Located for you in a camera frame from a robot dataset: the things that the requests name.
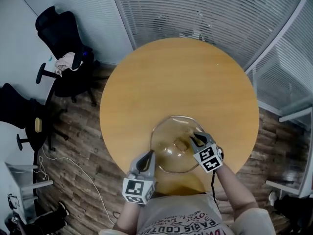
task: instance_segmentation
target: gray t-shirt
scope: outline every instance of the gray t-shirt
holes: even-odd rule
[[[100,235],[121,235],[102,230]],[[167,196],[149,200],[141,209],[138,235],[271,235],[273,224],[266,210],[252,208],[242,213],[231,227],[225,225],[210,195]]]

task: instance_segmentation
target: wooden floor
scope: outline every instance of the wooden floor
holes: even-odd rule
[[[65,141],[59,136],[52,138],[56,152],[45,151],[51,157],[68,157],[79,164],[94,180],[113,221],[113,212],[120,212],[124,203],[121,195],[124,173],[114,163],[103,142],[99,124],[99,105],[105,80],[95,84],[94,95],[97,107],[91,107],[87,93],[77,96],[77,103],[69,98],[53,98],[54,110],[67,108],[55,127],[66,133]],[[255,147],[243,168],[237,173],[239,179],[252,191],[259,206],[270,212],[276,231],[286,227],[285,218],[272,213],[268,195],[271,188],[266,179],[280,180],[297,187],[303,176],[308,151],[307,134],[291,123],[279,123],[274,114],[260,109],[260,127]],[[40,205],[46,210],[55,210],[58,201],[67,206],[71,215],[61,234],[93,235],[112,224],[103,210],[100,197],[86,175],[68,160],[43,162],[54,184],[37,190]],[[216,189],[218,204],[227,224],[233,222],[232,210],[222,189]]]

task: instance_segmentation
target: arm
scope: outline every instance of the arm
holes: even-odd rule
[[[121,231],[128,235],[135,235],[139,213],[140,206],[138,204],[125,202],[122,213],[115,223],[113,230]]]
[[[216,174],[234,210],[234,219],[248,209],[258,207],[252,193],[239,181],[236,175],[223,164],[217,168]]]

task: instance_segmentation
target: black office chair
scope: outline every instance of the black office chair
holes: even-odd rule
[[[92,73],[97,66],[100,66],[100,63],[93,61],[92,48],[83,45],[81,42],[74,14],[70,11],[58,14],[55,7],[52,6],[39,15],[35,26],[38,36],[50,48],[57,59],[62,58],[69,52],[75,53],[72,64],[72,69],[75,71],[66,69],[60,77],[53,72],[45,71],[45,63],[43,63],[39,69],[36,83],[40,83],[43,75],[56,78],[54,82],[54,94],[56,96],[70,96],[73,103],[75,103],[75,96],[87,91],[91,105],[96,106],[90,85],[92,81],[99,79],[93,78]]]
[[[32,149],[37,152],[48,137],[50,150],[55,150],[51,146],[51,133],[68,140],[68,136],[53,128],[54,121],[66,109],[62,109],[54,117],[49,117],[47,107],[38,103],[34,99],[23,98],[10,84],[6,83],[0,89],[0,121],[15,125],[20,129],[25,128],[27,139],[20,139],[17,134],[17,143],[22,150],[22,143],[29,142]],[[41,132],[35,131],[35,119],[42,120]]]

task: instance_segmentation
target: glass bowl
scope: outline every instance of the glass bowl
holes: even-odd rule
[[[168,173],[187,173],[198,166],[189,137],[194,132],[204,132],[193,118],[170,116],[162,120],[152,131],[150,150],[156,154],[156,165]]]

